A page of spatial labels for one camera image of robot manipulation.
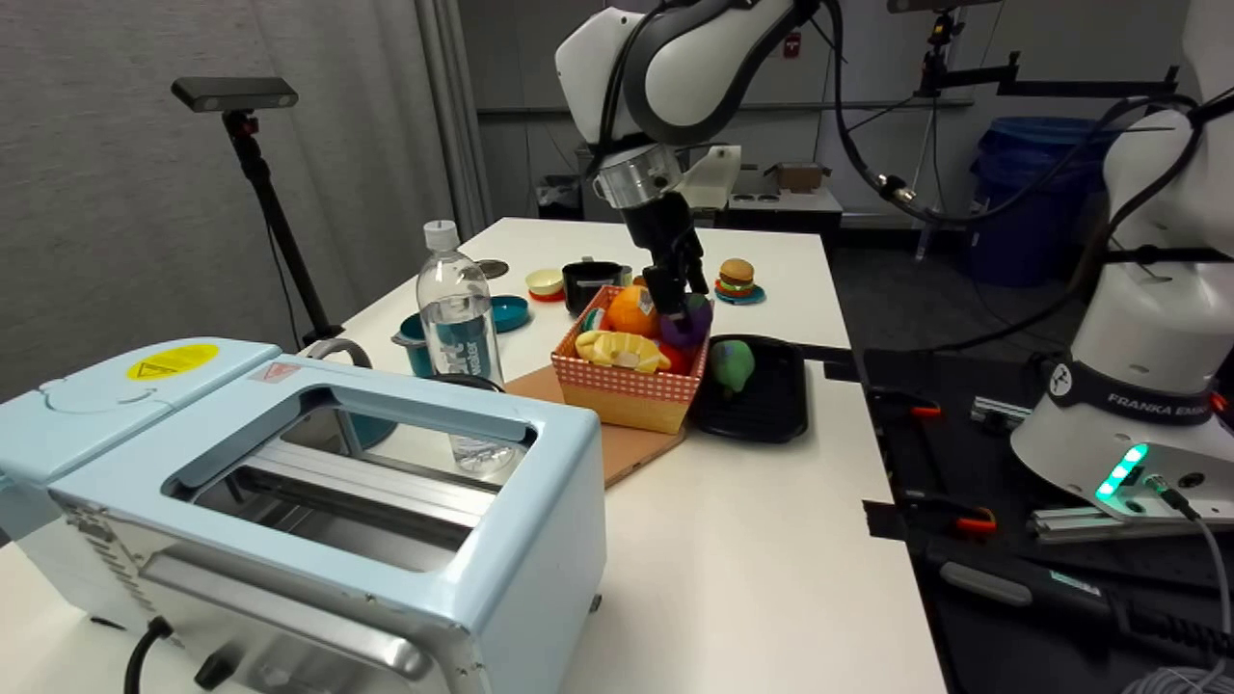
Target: blue container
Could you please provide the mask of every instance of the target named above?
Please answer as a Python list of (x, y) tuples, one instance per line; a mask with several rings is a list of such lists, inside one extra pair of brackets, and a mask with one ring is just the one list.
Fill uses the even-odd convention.
[[(994, 207), (1034, 185), (1059, 157), (1092, 133), (1092, 119), (994, 119), (981, 139), (976, 196)], [(992, 284), (1043, 284), (1088, 204), (1102, 190), (1102, 157), (1118, 130), (1092, 133), (1071, 167), (1030, 199), (976, 227), (966, 270)]]

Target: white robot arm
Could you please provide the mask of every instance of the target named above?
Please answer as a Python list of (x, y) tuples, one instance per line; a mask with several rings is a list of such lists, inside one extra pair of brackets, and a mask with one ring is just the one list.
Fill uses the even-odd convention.
[[(1106, 153), (1111, 207), (1164, 171), (1177, 176), (1132, 211), (1118, 252), (1210, 245), (1234, 257), (1234, 5), (1193, 0), (1187, 63), (1204, 106), (1158, 113)], [(1183, 488), (1209, 519), (1234, 519), (1234, 432), (1210, 417), (1210, 383), (1234, 345), (1234, 267), (1106, 267), (1051, 394), (1012, 435), (1047, 480), (1133, 519), (1170, 519), (1163, 484)]]
[(651, 252), (646, 282), (664, 316), (687, 316), (682, 284), (708, 294), (701, 245), (674, 151), (717, 133), (772, 45), (819, 0), (660, 0), (651, 13), (607, 7), (558, 49), (556, 73), (592, 148), (592, 176)]

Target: table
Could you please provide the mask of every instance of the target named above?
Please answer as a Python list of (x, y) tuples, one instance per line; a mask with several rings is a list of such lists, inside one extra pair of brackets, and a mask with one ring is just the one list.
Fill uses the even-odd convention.
[[(720, 304), (713, 330), (848, 345), (819, 238), (701, 230), (701, 245), (710, 276), (745, 253), (769, 290), (759, 307)], [(469, 253), (515, 267), (493, 294), (584, 253), (646, 262), (621, 223), (550, 218), (503, 218)], [(407, 282), (344, 329), (380, 369), (407, 374), (391, 335), (415, 307)], [(543, 367), (564, 329), (564, 304), (538, 304), (524, 330), (503, 335), (506, 378)], [(863, 527), (862, 501), (890, 501), (863, 390), (810, 363), (810, 399), (813, 425), (787, 446), (692, 435), (611, 488), (607, 605), (588, 626), (569, 694), (947, 689), (915, 567), (904, 542)], [(0, 552), (0, 587), (8, 694), (120, 689), (130, 636), (60, 601), (17, 546)], [(152, 689), (174, 694), (169, 683), (190, 673), (174, 646), (152, 650)]]
[(774, 227), (774, 230), (836, 230), (843, 227), (843, 199), (828, 185), (810, 194), (778, 190), (772, 199), (733, 196), (720, 211), (720, 227)]

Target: lid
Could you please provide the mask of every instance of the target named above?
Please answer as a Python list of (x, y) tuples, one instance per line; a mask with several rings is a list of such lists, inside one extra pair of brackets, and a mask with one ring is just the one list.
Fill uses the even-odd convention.
[(174, 340), (0, 406), (0, 484), (49, 480), (276, 360), (272, 344)]
[(1084, 148), (1084, 157), (1102, 157), (1118, 139), (1118, 126), (1101, 126), (1095, 119), (1065, 119), (1065, 114), (1007, 114), (989, 126), (981, 151), (1047, 151), (1068, 153)]
[(427, 218), (427, 223), (424, 223), (424, 245), (427, 245), (431, 253), (454, 252), (454, 245), (461, 245), (461, 227), (454, 227), (454, 218)]

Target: water bottle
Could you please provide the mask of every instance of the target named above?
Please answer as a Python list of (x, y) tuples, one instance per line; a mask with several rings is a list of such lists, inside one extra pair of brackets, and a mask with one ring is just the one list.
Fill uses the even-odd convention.
[[(461, 227), (451, 218), (427, 218), (424, 245), (431, 253), (421, 267), (416, 299), (431, 369), (454, 383), (503, 387), (485, 272), (461, 252)], [(503, 480), (515, 466), (506, 442), (472, 435), (447, 439), (454, 466), (474, 479)]]
[(431, 253), (421, 267), (416, 299), (431, 369), (503, 387), (485, 272), (461, 252), (461, 227), (451, 218), (427, 218), (424, 245)]

